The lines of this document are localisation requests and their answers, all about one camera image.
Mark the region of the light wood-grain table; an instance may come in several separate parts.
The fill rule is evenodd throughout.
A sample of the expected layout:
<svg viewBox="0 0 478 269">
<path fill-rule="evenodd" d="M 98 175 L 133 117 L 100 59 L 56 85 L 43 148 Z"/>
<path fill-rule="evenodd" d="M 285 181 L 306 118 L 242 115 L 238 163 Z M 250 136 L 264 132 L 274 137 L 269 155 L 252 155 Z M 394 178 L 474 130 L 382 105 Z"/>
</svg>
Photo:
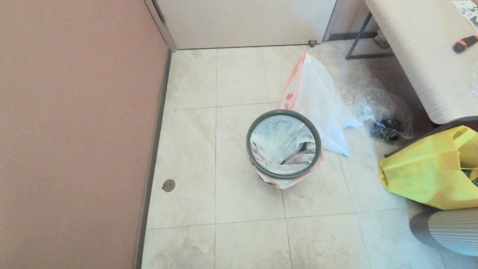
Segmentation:
<svg viewBox="0 0 478 269">
<path fill-rule="evenodd" d="M 478 117 L 471 67 L 478 44 L 462 53 L 453 45 L 477 32 L 451 0 L 365 0 L 374 20 L 436 124 Z"/>
</svg>

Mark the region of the white ribbed bin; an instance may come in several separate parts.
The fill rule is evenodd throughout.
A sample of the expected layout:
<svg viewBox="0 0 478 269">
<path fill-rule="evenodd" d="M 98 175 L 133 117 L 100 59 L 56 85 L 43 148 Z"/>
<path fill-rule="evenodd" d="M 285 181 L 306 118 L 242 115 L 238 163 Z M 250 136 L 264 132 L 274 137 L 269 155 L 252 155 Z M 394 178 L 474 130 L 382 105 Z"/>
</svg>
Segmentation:
<svg viewBox="0 0 478 269">
<path fill-rule="evenodd" d="M 478 257 L 478 208 L 423 211 L 411 218 L 409 227 L 426 246 Z"/>
</svg>

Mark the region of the yellow non-woven shopping bag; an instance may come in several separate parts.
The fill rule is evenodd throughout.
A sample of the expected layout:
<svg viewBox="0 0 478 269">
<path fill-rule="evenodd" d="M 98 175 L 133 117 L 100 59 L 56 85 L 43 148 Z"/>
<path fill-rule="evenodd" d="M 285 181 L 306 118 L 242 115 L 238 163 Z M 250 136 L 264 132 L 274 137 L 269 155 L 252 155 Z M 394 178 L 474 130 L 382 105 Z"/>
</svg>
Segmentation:
<svg viewBox="0 0 478 269">
<path fill-rule="evenodd" d="M 478 207 L 478 132 L 459 126 L 379 160 L 389 192 L 441 210 Z"/>
</svg>

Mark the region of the black-white patterned paper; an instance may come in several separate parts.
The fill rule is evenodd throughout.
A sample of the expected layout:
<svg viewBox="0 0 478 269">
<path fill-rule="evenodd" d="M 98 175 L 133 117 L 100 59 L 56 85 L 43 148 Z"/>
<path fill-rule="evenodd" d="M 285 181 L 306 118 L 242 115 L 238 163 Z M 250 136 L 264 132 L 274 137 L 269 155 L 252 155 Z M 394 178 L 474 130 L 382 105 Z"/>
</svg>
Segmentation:
<svg viewBox="0 0 478 269">
<path fill-rule="evenodd" d="M 478 5 L 472 0 L 453 0 L 451 3 L 471 24 L 478 27 Z"/>
</svg>

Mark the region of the dark metal table frame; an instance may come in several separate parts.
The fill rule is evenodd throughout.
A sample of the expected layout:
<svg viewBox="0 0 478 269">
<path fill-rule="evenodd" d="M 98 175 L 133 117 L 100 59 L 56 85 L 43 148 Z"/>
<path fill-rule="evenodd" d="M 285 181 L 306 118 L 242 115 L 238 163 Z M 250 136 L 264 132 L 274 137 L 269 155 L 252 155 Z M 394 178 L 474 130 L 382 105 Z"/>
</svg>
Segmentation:
<svg viewBox="0 0 478 269">
<path fill-rule="evenodd" d="M 369 54 L 362 54 L 362 55 L 354 55 L 353 52 L 360 41 L 361 37 L 363 36 L 365 29 L 372 18 L 372 13 L 369 12 L 366 16 L 356 38 L 354 39 L 351 48 L 349 49 L 348 53 L 345 55 L 345 60 L 355 60 L 355 59 L 376 59 L 376 58 L 388 58 L 394 57 L 395 54 L 393 52 L 389 53 L 369 53 Z"/>
</svg>

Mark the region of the white door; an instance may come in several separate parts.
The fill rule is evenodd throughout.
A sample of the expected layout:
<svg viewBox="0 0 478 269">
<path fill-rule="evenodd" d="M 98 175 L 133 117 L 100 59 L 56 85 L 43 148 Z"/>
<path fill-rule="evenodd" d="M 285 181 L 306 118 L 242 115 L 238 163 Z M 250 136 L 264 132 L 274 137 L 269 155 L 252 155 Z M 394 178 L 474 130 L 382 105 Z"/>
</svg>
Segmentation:
<svg viewBox="0 0 478 269">
<path fill-rule="evenodd" d="M 155 0 L 178 49 L 321 43 L 337 0 Z"/>
</svg>

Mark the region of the black and orange marker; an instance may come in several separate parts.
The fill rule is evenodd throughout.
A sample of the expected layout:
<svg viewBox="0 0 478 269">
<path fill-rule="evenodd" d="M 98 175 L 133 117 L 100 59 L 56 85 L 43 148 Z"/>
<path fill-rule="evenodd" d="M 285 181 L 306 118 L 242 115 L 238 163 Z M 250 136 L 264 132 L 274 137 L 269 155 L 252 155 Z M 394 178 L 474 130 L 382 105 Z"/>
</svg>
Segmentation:
<svg viewBox="0 0 478 269">
<path fill-rule="evenodd" d="M 478 43 L 478 35 L 468 36 L 468 37 L 462 38 L 459 41 L 457 41 L 452 46 L 452 50 L 455 53 L 462 53 L 462 52 L 466 51 L 468 48 L 475 45 L 476 43 Z"/>
</svg>

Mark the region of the clear crumpled plastic bag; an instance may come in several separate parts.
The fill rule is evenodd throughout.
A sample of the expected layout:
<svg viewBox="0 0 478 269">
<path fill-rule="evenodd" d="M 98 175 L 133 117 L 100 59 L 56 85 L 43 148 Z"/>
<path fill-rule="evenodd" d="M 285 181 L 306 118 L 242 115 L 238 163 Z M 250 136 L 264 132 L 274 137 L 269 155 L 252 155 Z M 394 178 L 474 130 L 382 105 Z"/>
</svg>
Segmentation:
<svg viewBox="0 0 478 269">
<path fill-rule="evenodd" d="M 357 84 L 351 109 L 368 131 L 376 121 L 395 119 L 400 126 L 400 139 L 396 142 L 385 141 L 387 143 L 403 142 L 414 137 L 413 115 L 408 105 L 397 95 L 385 90 L 377 80 L 364 80 Z"/>
</svg>

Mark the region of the white red-drawstring trash bag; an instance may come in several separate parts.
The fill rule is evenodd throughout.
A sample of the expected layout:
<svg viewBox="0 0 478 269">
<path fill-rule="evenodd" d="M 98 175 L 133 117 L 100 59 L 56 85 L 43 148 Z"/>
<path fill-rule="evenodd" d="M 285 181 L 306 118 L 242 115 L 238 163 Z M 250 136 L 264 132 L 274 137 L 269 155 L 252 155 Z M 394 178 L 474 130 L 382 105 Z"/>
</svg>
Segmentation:
<svg viewBox="0 0 478 269">
<path fill-rule="evenodd" d="M 282 91 L 279 108 L 292 110 L 309 119 L 319 133 L 323 149 L 350 155 L 344 130 L 361 123 L 342 101 L 325 66 L 309 53 L 304 52 L 292 70 Z"/>
</svg>

